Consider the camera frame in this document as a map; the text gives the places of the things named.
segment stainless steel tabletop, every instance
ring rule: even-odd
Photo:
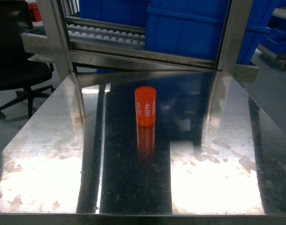
[[[20,215],[71,224],[72,215],[267,216],[265,224],[286,224],[286,136],[230,74],[78,81],[67,77],[0,155],[0,224]],[[140,86],[157,91],[151,127],[135,121]]]

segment gray floor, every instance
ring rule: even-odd
[[[269,114],[274,122],[286,134],[286,71],[279,69],[279,62],[275,63],[256,50],[252,62],[261,70],[254,83],[244,83],[248,93]],[[57,72],[53,77],[38,87],[52,84],[59,86]],[[0,91],[0,106],[15,98],[15,91]],[[44,103],[44,99],[36,98],[34,112]],[[0,120],[0,152],[28,121],[27,101],[5,109],[6,118]]]

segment chair base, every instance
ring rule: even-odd
[[[24,91],[16,91],[17,98],[13,99],[12,101],[0,107],[0,119],[5,118],[5,115],[1,110],[6,109],[19,102],[22,102],[26,99],[28,100],[28,115],[30,118],[32,116],[33,99],[34,98],[48,98],[50,96],[49,94],[42,93],[43,91],[48,90],[48,89],[51,89],[52,92],[55,91],[52,85],[38,88],[35,90],[32,90],[31,87],[25,87],[23,88]]]

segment chair caster wheel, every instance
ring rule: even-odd
[[[6,116],[4,115],[3,112],[0,112],[0,119],[4,119]]]

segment chair seat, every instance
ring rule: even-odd
[[[52,77],[46,63],[27,61],[24,64],[0,68],[0,90],[30,87]]]

